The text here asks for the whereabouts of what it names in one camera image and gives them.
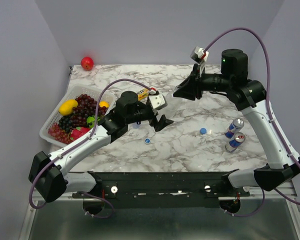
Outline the white plastic basket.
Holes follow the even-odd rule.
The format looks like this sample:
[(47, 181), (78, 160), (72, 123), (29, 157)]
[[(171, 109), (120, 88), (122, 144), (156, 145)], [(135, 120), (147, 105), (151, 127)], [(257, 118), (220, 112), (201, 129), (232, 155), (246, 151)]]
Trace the white plastic basket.
[(102, 90), (83, 84), (72, 86), (62, 98), (39, 131), (47, 142), (64, 147), (77, 140), (94, 127), (114, 105), (116, 97)]

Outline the small clear plastic bottle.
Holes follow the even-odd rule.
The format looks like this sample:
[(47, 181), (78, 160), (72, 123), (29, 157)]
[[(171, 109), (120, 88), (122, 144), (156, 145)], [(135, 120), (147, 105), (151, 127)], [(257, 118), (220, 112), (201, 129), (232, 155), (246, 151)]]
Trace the small clear plastic bottle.
[(184, 101), (183, 97), (175, 97), (174, 93), (181, 88), (180, 85), (177, 85), (173, 90), (170, 90), (165, 95), (165, 100), (167, 106), (164, 108), (164, 115), (167, 119), (172, 120), (177, 113), (179, 107), (181, 106), (182, 102)]

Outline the dark blue grape bunch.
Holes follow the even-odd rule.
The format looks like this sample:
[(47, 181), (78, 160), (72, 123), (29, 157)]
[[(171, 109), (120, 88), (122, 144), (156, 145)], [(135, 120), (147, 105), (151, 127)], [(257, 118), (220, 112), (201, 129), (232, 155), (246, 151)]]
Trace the dark blue grape bunch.
[(63, 116), (59, 121), (58, 121), (58, 126), (61, 130), (64, 130), (67, 134), (70, 133), (70, 131), (73, 128), (73, 120), (72, 120), (72, 115), (66, 115)]

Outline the green toy fruit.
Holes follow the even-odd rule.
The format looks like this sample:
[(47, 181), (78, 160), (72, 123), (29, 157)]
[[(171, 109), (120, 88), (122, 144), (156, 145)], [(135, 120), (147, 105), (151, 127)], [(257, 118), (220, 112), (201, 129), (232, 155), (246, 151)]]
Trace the green toy fruit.
[(98, 123), (100, 121), (100, 117), (99, 116), (95, 116), (95, 115), (92, 115), (92, 116), (89, 116), (86, 120), (86, 125), (92, 129), (96, 123)]

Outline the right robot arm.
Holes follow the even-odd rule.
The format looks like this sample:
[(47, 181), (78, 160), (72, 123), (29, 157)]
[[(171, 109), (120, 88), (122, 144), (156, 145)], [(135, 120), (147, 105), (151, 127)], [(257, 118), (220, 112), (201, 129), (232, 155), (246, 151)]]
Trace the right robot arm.
[(256, 169), (234, 170), (220, 183), (220, 191), (231, 196), (241, 187), (261, 187), (272, 191), (300, 173), (300, 155), (290, 145), (271, 105), (266, 103), (266, 90), (261, 82), (248, 78), (248, 56), (240, 49), (221, 53), (220, 73), (206, 73), (208, 54), (195, 47), (190, 57), (196, 62), (190, 75), (177, 87), (174, 97), (191, 101), (204, 92), (224, 93), (252, 126), (265, 152), (267, 164)]

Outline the red apple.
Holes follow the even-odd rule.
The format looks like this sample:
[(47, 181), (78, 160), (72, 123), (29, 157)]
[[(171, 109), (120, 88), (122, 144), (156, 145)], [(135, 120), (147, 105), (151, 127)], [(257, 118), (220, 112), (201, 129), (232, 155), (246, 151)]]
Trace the red apple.
[(94, 67), (94, 61), (91, 57), (86, 56), (82, 58), (80, 65), (85, 71), (91, 71)]

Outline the pink dragon fruit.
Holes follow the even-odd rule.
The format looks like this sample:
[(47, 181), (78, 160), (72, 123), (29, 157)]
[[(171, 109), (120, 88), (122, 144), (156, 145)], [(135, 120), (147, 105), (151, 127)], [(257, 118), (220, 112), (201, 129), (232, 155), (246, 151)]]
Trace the pink dragon fruit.
[(90, 131), (89, 127), (76, 127), (70, 132), (69, 139), (71, 142), (76, 141), (77, 139), (79, 139), (89, 131)]

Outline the red bull can front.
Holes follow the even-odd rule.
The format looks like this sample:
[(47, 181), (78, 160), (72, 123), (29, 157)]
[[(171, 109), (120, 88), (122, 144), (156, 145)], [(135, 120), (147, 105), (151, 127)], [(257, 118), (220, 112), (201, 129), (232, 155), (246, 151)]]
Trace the red bull can front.
[(225, 144), (225, 149), (229, 153), (233, 153), (246, 140), (246, 135), (242, 132), (234, 134), (233, 138)]

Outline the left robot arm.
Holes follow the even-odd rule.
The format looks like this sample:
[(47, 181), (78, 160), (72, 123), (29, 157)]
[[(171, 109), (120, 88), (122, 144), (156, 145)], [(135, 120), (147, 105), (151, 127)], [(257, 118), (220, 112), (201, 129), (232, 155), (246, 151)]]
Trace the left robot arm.
[(49, 154), (37, 153), (32, 161), (29, 181), (31, 189), (37, 190), (47, 203), (58, 199), (66, 192), (85, 192), (94, 198), (100, 194), (101, 185), (90, 173), (71, 173), (71, 169), (84, 158), (105, 147), (128, 131), (128, 125), (148, 121), (156, 132), (172, 124), (165, 115), (157, 118), (158, 112), (167, 106), (166, 98), (156, 92), (142, 103), (133, 91), (125, 91), (94, 128), (71, 144)]

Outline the aluminium frame rail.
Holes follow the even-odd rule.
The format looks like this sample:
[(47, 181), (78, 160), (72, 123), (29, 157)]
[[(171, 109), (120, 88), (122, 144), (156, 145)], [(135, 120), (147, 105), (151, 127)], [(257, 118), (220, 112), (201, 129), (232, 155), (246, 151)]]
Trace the aluminium frame rail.
[(270, 192), (300, 173), (300, 155), (290, 145), (275, 118), (268, 91), (257, 80), (248, 78), (246, 63), (221, 64), (221, 74), (229, 81), (225, 92), (252, 126), (267, 158), (257, 169), (235, 170), (224, 176), (232, 188), (260, 187)]

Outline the light red grape bunch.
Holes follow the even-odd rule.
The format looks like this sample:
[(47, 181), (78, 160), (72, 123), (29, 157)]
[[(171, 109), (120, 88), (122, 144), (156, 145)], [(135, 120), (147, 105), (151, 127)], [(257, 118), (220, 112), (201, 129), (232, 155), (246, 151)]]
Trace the light red grape bunch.
[(63, 130), (56, 122), (48, 129), (48, 134), (58, 142), (66, 145), (70, 143), (69, 134), (66, 133), (66, 131)]

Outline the red bull can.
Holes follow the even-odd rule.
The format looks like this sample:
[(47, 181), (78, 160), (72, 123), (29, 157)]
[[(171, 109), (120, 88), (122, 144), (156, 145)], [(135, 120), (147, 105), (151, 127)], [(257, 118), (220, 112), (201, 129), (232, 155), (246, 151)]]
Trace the red bull can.
[(225, 149), (229, 153), (233, 153), (246, 140), (246, 135), (242, 132), (234, 134), (233, 138), (225, 144)]
[(241, 118), (235, 118), (225, 131), (225, 137), (227, 139), (232, 139), (235, 133), (239, 132), (244, 127), (244, 125), (245, 123)]

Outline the red bull can rear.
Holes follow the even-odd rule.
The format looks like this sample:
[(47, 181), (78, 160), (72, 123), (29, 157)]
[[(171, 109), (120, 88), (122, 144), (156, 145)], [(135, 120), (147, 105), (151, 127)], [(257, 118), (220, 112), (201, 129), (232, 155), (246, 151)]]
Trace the red bull can rear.
[(227, 139), (232, 139), (235, 133), (239, 132), (244, 127), (244, 125), (245, 123), (241, 118), (235, 118), (225, 131), (225, 137)]

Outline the white cap blue label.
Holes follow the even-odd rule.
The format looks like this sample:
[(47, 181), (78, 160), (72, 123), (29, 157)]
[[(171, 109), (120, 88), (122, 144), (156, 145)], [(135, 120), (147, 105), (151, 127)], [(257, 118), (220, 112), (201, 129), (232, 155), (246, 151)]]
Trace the white cap blue label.
[(149, 145), (149, 144), (151, 143), (151, 140), (150, 140), (149, 138), (145, 138), (145, 139), (144, 139), (144, 143), (145, 143), (146, 145)]

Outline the yellow m&m candy packet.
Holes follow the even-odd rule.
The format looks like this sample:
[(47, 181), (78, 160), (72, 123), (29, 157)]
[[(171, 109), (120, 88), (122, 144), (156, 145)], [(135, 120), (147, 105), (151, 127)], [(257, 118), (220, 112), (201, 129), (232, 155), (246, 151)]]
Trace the yellow m&m candy packet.
[(139, 90), (139, 91), (136, 93), (136, 94), (137, 94), (137, 97), (138, 97), (138, 100), (141, 101), (141, 100), (147, 98), (148, 95), (149, 95), (149, 92), (150, 92), (150, 90), (147, 89), (147, 88), (143, 88), (143, 89)]

